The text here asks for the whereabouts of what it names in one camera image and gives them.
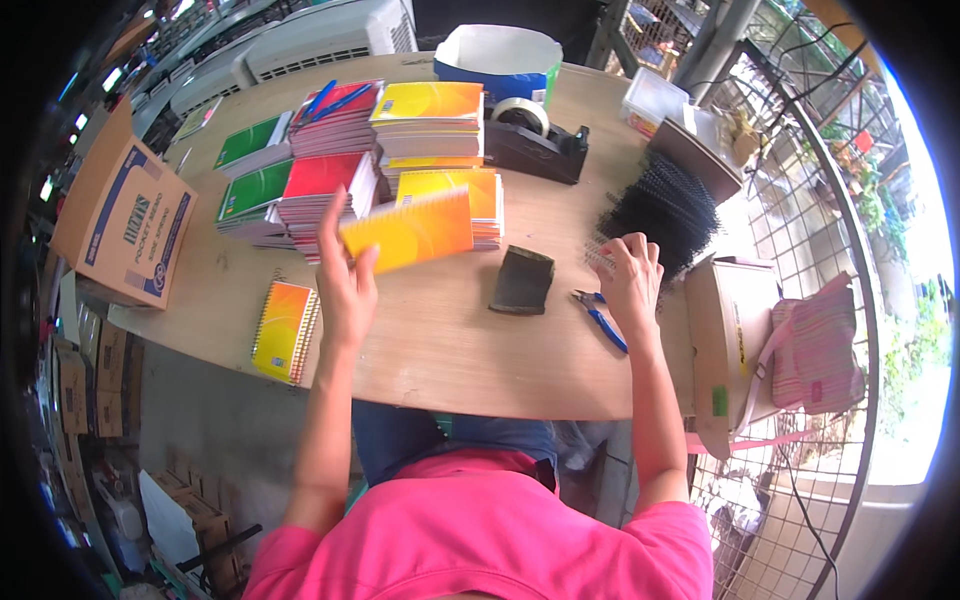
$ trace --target jeans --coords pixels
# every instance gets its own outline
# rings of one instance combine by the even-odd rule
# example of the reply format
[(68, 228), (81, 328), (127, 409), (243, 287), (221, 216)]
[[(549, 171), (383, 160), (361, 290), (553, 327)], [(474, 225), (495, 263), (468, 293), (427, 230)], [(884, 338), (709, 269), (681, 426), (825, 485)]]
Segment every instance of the jeans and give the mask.
[(453, 415), (448, 438), (433, 416), (418, 408), (353, 401), (353, 437), (367, 483), (389, 481), (416, 461), (462, 448), (519, 450), (557, 466), (553, 427), (543, 420)]

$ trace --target wooden table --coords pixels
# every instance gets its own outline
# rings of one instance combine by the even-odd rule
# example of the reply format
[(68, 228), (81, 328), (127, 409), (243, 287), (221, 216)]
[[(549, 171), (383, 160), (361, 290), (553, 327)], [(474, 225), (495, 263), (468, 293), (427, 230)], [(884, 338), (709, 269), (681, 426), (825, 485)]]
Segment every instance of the wooden table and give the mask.
[[(297, 252), (258, 250), (216, 232), (228, 180), (213, 171), (228, 134), (298, 107), (330, 79), (434, 79), (432, 53), (389, 55), (307, 69), (226, 98), (207, 126), (167, 153), (200, 198), (190, 219), (166, 311), (112, 306), (114, 324), (184, 354), (240, 372), (251, 364), (254, 329), (275, 271), (316, 286)], [(505, 242), (556, 260), (546, 314), (488, 310), (503, 260), (499, 252), (466, 252), (377, 278), (376, 320), (354, 371), (356, 397), (398, 406), (536, 419), (626, 419), (631, 413), (628, 360), (570, 296), (598, 289), (584, 244), (598, 215), (639, 174), (643, 138), (618, 118), (629, 81), (564, 64), (549, 109), (569, 131), (590, 128), (580, 183), (564, 185), (501, 171)], [(683, 289), (663, 303), (662, 339), (685, 414), (692, 414), (692, 348)], [(314, 332), (301, 385), (309, 387), (323, 326)]]

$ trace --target white air conditioner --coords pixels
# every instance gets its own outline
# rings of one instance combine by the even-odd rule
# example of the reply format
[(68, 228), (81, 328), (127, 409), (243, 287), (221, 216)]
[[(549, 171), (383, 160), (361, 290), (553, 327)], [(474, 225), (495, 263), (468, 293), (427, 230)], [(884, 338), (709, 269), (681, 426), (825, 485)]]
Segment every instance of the white air conditioner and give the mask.
[(253, 48), (258, 36), (279, 25), (280, 21), (267, 23), (206, 57), (174, 94), (170, 109), (182, 118), (205, 102), (256, 85), (256, 79), (247, 68), (244, 57)]
[(334, 0), (294, 12), (246, 61), (259, 83), (336, 60), (416, 52), (411, 0)]

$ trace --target pink bag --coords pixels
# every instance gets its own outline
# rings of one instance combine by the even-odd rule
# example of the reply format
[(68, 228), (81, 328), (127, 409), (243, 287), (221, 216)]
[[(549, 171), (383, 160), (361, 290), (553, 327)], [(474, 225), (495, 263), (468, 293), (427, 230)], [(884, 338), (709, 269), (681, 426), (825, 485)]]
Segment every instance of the pink bag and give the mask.
[(863, 370), (853, 354), (856, 317), (851, 278), (834, 277), (806, 300), (781, 300), (773, 309), (774, 331), (759, 359), (747, 396), (740, 434), (750, 423), (760, 382), (773, 359), (773, 403), (783, 410), (803, 406), (809, 415), (841, 413), (863, 399)]

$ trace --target red notebook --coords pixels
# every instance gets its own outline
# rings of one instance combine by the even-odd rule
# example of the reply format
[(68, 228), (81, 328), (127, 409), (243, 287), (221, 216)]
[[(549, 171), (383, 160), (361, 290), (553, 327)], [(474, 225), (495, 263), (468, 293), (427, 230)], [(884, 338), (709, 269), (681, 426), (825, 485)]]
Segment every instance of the red notebook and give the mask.
[(297, 158), (290, 168), (290, 177), (283, 198), (332, 195), (342, 184), (350, 188), (362, 152)]
[[(326, 94), (326, 98), (324, 98), (320, 102), (320, 105), (317, 107), (317, 110), (314, 111), (314, 113), (332, 105), (334, 102), (340, 100), (341, 98), (349, 94), (351, 91), (359, 88), (361, 85), (376, 84), (379, 81), (380, 80), (370, 80), (368, 82), (357, 82), (356, 84), (334, 85), (333, 89), (331, 89), (329, 93)], [(297, 111), (297, 114), (294, 116), (291, 123), (298, 123), (300, 121), (300, 117), (303, 115), (303, 112), (307, 109), (307, 107), (310, 106), (310, 103), (313, 102), (313, 99), (317, 97), (317, 94), (319, 93), (319, 91), (320, 90), (312, 91), (309, 94), (307, 94), (306, 100), (303, 101), (303, 104), (300, 106), (300, 110)], [(376, 106), (378, 92), (379, 92), (378, 86), (377, 85), (372, 86), (360, 97), (354, 98), (352, 101), (350, 101), (350, 103), (345, 107), (340, 108), (336, 112), (332, 112), (330, 114), (330, 117), (334, 117), (334, 116), (342, 117), (347, 114), (351, 114), (354, 112), (361, 112), (361, 111), (369, 115), (371, 111), (373, 111), (373, 107)], [(326, 122), (329, 122), (331, 120), (333, 119), (326, 118), (326, 117), (324, 118), (324, 121)]]

